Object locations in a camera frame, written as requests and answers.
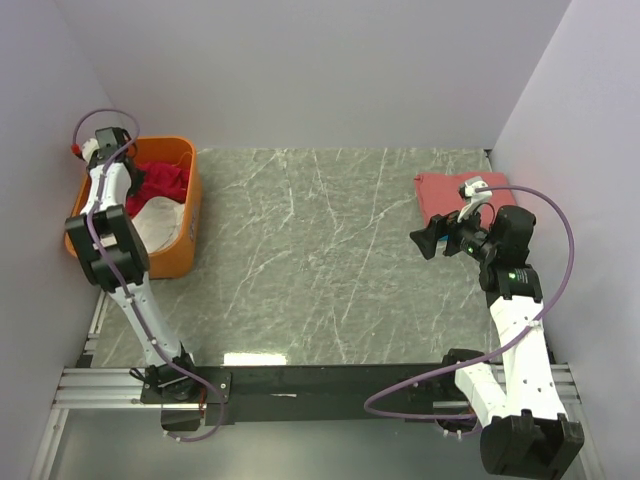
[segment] cable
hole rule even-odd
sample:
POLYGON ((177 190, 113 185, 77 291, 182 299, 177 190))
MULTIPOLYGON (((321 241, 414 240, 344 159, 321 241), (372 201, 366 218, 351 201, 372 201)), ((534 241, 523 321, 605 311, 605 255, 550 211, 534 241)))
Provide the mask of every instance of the cable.
MULTIPOLYGON (((535 317, 533 317, 533 321, 541 320, 542 317, 544 317, 549 312, 549 310, 551 310, 554 307, 554 305, 558 302, 558 300, 564 293, 564 290, 567 287, 567 283, 569 282, 569 278, 571 277, 571 271, 573 270, 573 260, 575 257, 575 242, 573 239, 573 231, 571 230, 571 225, 569 224, 569 219, 567 219, 567 216, 564 214, 564 212, 556 202, 551 200, 551 198, 546 196, 544 193, 539 192, 538 190, 535 190, 533 188, 519 187, 515 185, 500 185, 496 187, 478 188, 476 189, 476 192, 479 193, 479 192, 486 192, 491 190, 518 190, 521 192, 530 193, 532 195, 535 195, 536 197, 543 199, 556 211, 556 213, 560 217, 560 220, 562 220, 564 228, 567 232, 567 239, 569 241, 569 258, 567 259, 567 268, 564 272, 564 276, 562 277, 562 282, 560 283, 560 286, 558 287, 558 290, 556 291, 556 293, 553 295, 549 303, 544 305, 544 307, 540 310, 540 312, 538 312, 538 314, 535 317)), ((498 348, 497 350, 491 353, 487 353, 486 355, 482 355, 481 357, 474 358, 473 360, 467 360, 466 362, 461 362, 455 365, 449 365, 447 367, 438 368, 436 370, 432 370, 431 372, 426 372, 421 375, 417 375, 415 377, 409 378, 408 380, 392 385, 391 387, 385 388, 384 390, 369 397, 364 402, 364 409, 366 412, 371 413, 373 415, 380 416, 380 417, 402 418, 405 420, 462 420, 465 418, 474 418, 475 417, 474 414, 463 414, 463 415, 424 414, 422 415, 422 414, 410 414, 410 413, 399 413, 399 412, 386 412, 384 410, 378 410, 378 409, 372 408, 371 405, 374 402, 380 400, 381 398, 384 398, 387 395, 397 392, 398 390, 401 390, 403 388, 407 388, 416 382, 424 382, 425 380, 430 380, 432 378, 438 377, 440 375, 444 375, 446 373, 455 372, 456 370, 459 370, 461 368, 470 367, 472 365, 476 365, 482 362, 488 362, 496 358, 498 355, 502 355, 504 352, 508 351, 510 348, 517 345, 520 342, 520 340, 522 340, 524 337, 527 336, 527 334, 531 331, 531 329, 532 327, 530 326, 525 327, 522 330, 522 332, 520 332, 513 340, 511 340, 506 345, 498 348)))
POLYGON ((116 266, 116 264, 114 263, 113 259, 111 258, 111 256, 107 252, 107 250, 105 249, 104 245, 102 245, 102 242, 100 240, 100 235, 98 235, 98 233, 96 232, 95 226, 93 224, 93 215, 95 214, 96 210, 99 207, 100 198, 102 196, 102 192, 104 191, 104 182, 105 182, 105 179, 106 179, 107 170, 109 169, 109 167, 111 167, 111 165, 113 164, 115 159, 118 157, 118 155, 120 155, 123 152, 126 152, 129 149, 129 147, 132 144, 135 143, 135 141, 137 140, 137 138, 138 138, 138 136, 140 134, 140 126, 138 125, 138 122, 136 121, 135 118, 133 118, 127 112, 124 112, 124 111, 116 109, 116 108, 99 108, 99 109, 92 110, 91 112, 87 113, 86 115, 84 115, 78 121, 78 123, 76 124, 76 127, 75 127, 75 129, 73 131, 73 144, 74 145, 77 143, 77 136, 78 136, 78 131, 80 130, 80 126, 84 123, 84 121, 87 118, 91 117, 92 115, 95 115, 96 113, 100 113, 100 112, 115 112, 115 113, 120 113, 122 115, 127 116, 129 119, 131 119, 131 121, 135 125, 135 133, 131 136, 131 138, 129 139, 129 141, 127 143, 125 143, 122 147, 120 147, 118 150, 116 150, 113 153, 113 155, 111 155, 111 157, 109 157, 109 159, 107 159, 107 161, 105 162, 105 164, 102 167, 102 174, 100 175, 100 179, 98 181, 98 189, 97 189, 97 194, 96 194, 96 196, 98 197, 98 200, 93 203, 93 205, 91 206, 91 209, 89 210, 89 213, 87 214, 87 228, 89 230, 89 235, 91 236, 91 239, 93 240, 93 242, 95 243, 96 247, 98 248, 98 251, 100 252, 100 255, 102 256, 103 260, 105 261, 105 263, 109 267, 109 270, 111 270, 111 273, 113 273, 113 275, 118 280, 118 283, 122 287, 122 290, 123 290, 123 292, 125 294, 125 297, 131 302, 131 310, 134 312, 136 318, 138 319, 138 322, 140 322, 140 326, 144 330, 145 335, 149 339, 149 342, 151 343, 151 346, 156 351, 158 356, 160 358, 162 358, 162 360, 170 368, 172 368, 175 371, 181 373, 182 375, 185 375, 185 376, 195 380, 196 382, 200 383, 207 390, 209 390, 216 397, 218 397, 218 400, 220 401, 220 414, 218 415, 218 419, 217 419, 216 424, 214 425, 214 427, 211 430, 209 430, 207 433, 205 433, 203 435, 200 435, 200 436, 197 436, 197 437, 180 437, 179 435, 177 435, 177 434, 175 434, 173 432, 168 432, 167 433, 167 435, 169 437, 175 439, 178 442, 192 443, 192 442, 197 442, 197 441, 200 441, 200 440, 204 440, 206 438, 209 438, 211 435, 213 435, 220 428, 220 426, 222 425, 222 422, 224 420, 225 405, 224 405, 224 396, 222 395, 222 392, 220 392, 220 390, 218 390, 215 386, 213 386, 210 382, 208 382, 204 378, 202 378, 202 377, 196 375, 195 373, 192 373, 192 372, 180 367, 179 365, 176 365, 175 363, 173 363, 172 359, 169 358, 169 356, 164 352, 164 350, 162 350, 162 348, 160 347, 160 345, 156 341, 155 337, 153 336, 151 330, 149 329, 149 326, 147 325, 147 322, 145 321, 144 316, 142 315, 142 312, 138 308, 138 305, 137 305, 136 300, 135 300, 135 296, 132 295, 131 292, 129 291, 129 288, 127 287, 127 283, 126 283, 124 277, 122 276, 122 273, 118 270, 118 267, 116 266))

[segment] white cloth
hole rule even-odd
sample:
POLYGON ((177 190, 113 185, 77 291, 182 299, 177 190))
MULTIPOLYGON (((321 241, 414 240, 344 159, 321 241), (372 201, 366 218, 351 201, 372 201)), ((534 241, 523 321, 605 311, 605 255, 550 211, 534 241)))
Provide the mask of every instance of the white cloth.
MULTIPOLYGON (((184 204, 166 197, 154 197, 145 203, 135 216, 133 226, 138 231, 147 252, 151 254, 171 246, 176 241, 183 218, 184 204)), ((113 235, 102 239, 105 247, 115 243, 113 235)))

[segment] black base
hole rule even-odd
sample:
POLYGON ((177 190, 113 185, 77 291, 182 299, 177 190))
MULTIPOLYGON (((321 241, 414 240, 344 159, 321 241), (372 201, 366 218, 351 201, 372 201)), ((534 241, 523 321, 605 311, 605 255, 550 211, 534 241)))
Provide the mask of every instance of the black base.
MULTIPOLYGON (((364 411, 371 395, 395 383, 435 370, 442 364, 197 367, 201 377, 226 386, 225 424, 236 422, 354 420, 379 418, 364 411)), ((142 403, 163 403, 151 389, 142 403)), ((376 403, 376 408, 405 413, 434 413, 434 402, 466 400, 453 376, 409 387, 376 403)), ((206 425, 219 415, 218 399, 207 395, 206 425)), ((457 413, 460 409, 439 413, 457 413)))

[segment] pink towel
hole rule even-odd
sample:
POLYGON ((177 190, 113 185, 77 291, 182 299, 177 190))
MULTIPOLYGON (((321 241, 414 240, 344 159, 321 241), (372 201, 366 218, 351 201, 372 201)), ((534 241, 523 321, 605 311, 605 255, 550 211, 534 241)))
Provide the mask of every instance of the pink towel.
MULTIPOLYGON (((416 184, 416 194, 420 202, 420 211, 424 218, 425 225, 433 215, 446 215, 454 210, 460 210, 465 202, 458 194, 458 188, 465 180, 472 177, 481 176, 482 179, 491 186, 507 185, 507 177, 503 173, 491 172, 467 172, 459 175, 445 175, 443 173, 421 173, 414 182, 416 184)), ((515 205, 516 200, 509 190, 497 190, 492 192, 489 203, 493 205, 496 212, 503 205, 515 205)), ((489 228, 493 212, 491 207, 485 206, 481 210, 482 223, 484 228, 489 228)))

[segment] floor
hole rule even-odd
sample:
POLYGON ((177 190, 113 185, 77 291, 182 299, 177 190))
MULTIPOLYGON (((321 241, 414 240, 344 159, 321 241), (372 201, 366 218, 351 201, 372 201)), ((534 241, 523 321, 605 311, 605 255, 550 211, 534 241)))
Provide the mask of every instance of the floor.
MULTIPOLYGON (((196 363, 438 362, 498 345, 477 265, 425 262, 413 177, 488 171, 482 150, 236 149, 198 156, 196 261, 153 291, 196 363)), ((93 366, 143 365, 107 302, 93 366)))

